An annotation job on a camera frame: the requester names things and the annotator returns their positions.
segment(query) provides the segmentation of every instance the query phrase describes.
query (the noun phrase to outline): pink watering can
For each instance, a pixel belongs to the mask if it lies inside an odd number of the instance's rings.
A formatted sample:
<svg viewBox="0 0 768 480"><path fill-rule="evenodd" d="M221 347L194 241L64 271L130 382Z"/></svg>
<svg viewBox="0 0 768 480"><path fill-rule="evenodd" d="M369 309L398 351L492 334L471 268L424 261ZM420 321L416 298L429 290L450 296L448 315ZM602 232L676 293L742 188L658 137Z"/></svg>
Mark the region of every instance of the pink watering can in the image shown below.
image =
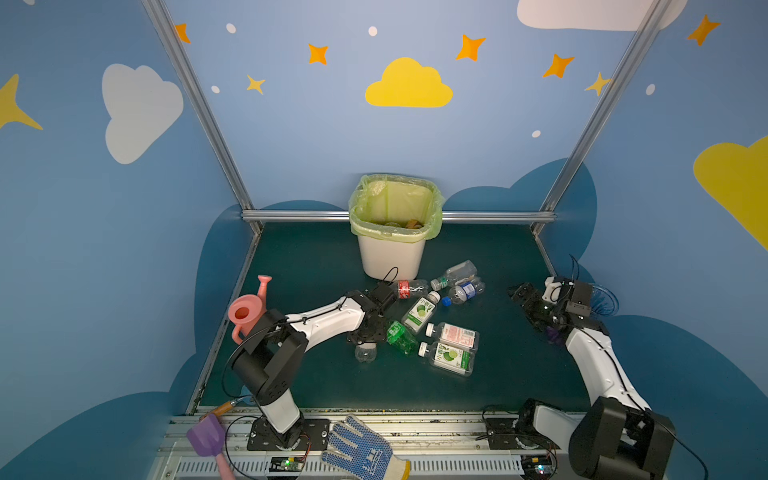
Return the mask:
<svg viewBox="0 0 768 480"><path fill-rule="evenodd" d="M266 285L272 280L271 276L259 275L259 293L257 295L243 295L232 302L228 316L235 324L232 331L232 340L240 345L248 336L259 318L266 312Z"/></svg>

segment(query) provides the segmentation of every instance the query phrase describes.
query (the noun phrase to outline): blue dotted glove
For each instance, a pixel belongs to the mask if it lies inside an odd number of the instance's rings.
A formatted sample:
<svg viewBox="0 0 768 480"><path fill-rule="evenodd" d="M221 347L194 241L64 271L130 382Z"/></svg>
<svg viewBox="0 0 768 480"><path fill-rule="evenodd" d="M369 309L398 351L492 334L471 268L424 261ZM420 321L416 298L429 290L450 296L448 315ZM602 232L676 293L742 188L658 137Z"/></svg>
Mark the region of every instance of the blue dotted glove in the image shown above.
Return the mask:
<svg viewBox="0 0 768 480"><path fill-rule="evenodd" d="M411 462L395 457L389 442L354 415L333 426L328 442L333 448L320 458L362 480L406 480L411 472Z"/></svg>

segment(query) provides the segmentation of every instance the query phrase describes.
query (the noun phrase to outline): white trash can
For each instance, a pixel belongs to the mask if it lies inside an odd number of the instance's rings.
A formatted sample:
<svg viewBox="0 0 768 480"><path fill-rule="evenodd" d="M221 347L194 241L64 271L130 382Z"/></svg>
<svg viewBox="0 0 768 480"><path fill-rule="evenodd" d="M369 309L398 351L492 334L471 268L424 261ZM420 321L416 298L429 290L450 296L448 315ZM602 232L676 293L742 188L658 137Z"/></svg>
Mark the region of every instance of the white trash can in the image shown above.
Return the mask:
<svg viewBox="0 0 768 480"><path fill-rule="evenodd" d="M428 180L388 174L363 176L349 199L349 223L358 236L366 275L379 280L415 279L426 241L440 233L444 203L440 190ZM405 228L410 220L417 220L422 227ZM394 267L397 275L393 277L390 272Z"/></svg>

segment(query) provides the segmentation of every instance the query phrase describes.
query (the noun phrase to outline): green table surface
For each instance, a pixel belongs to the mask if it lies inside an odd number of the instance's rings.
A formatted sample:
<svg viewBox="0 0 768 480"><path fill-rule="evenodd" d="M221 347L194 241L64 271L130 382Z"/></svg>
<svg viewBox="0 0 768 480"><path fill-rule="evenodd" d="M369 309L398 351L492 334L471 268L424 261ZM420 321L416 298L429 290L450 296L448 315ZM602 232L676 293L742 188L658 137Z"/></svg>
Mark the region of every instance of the green table surface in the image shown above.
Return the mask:
<svg viewBox="0 0 768 480"><path fill-rule="evenodd" d="M486 292L463 305L439 305L431 321L479 332L471 376L437 369L387 343L379 343L375 361L358 363L354 345L346 335L338 335L305 354L291 387L296 404L318 409L452 411L494 405L516 411L532 397L568 411L586 411L589 398L571 355L535 332L506 292L522 282L543 286L548 276L529 228L443 225L440 234L426 243L419 278L430 280L467 259L477 266ZM362 271L357 237L347 223L268 223L242 295L257 292L260 274L273 277L267 308L285 314L327 305L350 290L372 289L377 281ZM414 302L398 301L387 316L400 319ZM231 330L230 325L202 406L218 406L229 399L221 389L221 373L235 348ZM423 332L417 339L432 342ZM229 392L240 392L242 383L231 370L225 381Z"/></svg>

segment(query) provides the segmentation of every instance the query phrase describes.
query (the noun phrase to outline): toy shovel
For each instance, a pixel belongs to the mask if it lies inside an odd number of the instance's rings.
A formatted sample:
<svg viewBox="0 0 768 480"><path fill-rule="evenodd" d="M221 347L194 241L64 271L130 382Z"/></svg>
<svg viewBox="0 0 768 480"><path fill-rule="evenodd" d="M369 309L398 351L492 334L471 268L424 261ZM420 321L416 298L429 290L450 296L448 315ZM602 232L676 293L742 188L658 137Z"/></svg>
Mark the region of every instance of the toy shovel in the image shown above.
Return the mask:
<svg viewBox="0 0 768 480"><path fill-rule="evenodd" d="M199 456L216 457L221 480L235 480L230 464L221 452L221 447L227 440L227 435L224 433L224 428L215 415L205 417L200 420L200 423L189 429L187 438L192 444L195 453Z"/></svg>

